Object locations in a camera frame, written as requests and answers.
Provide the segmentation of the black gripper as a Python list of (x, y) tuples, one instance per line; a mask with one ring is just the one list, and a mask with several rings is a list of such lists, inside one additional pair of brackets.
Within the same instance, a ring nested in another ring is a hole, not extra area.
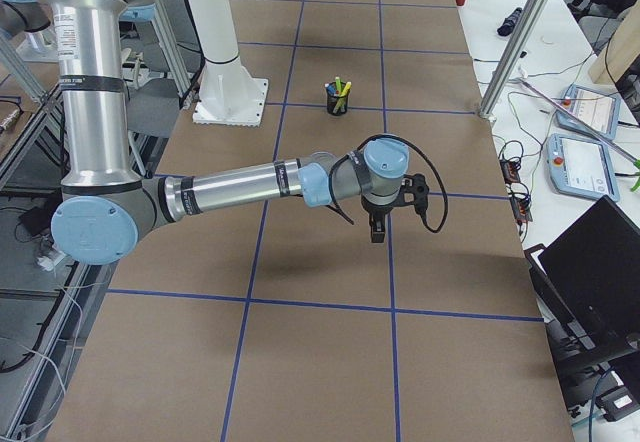
[(383, 243), (386, 236), (385, 216), (396, 206), (394, 202), (376, 204), (366, 198), (361, 199), (361, 205), (367, 212), (372, 243)]

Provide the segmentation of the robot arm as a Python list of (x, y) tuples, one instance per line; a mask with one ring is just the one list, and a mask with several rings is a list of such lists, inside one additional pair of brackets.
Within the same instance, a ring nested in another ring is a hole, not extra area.
[(53, 12), (70, 169), (51, 232), (78, 262), (105, 265), (128, 255), (151, 231), (186, 216), (299, 196), (311, 207), (357, 196), (373, 241), (409, 188), (405, 142), (376, 135), (344, 157), (326, 152), (200, 177), (136, 173), (129, 134), (169, 137), (175, 110), (168, 90), (129, 99), (119, 25), (150, 20), (155, 0), (42, 0)]
[(50, 25), (38, 0), (1, 0), (1, 35), (7, 40), (22, 32), (41, 32)]

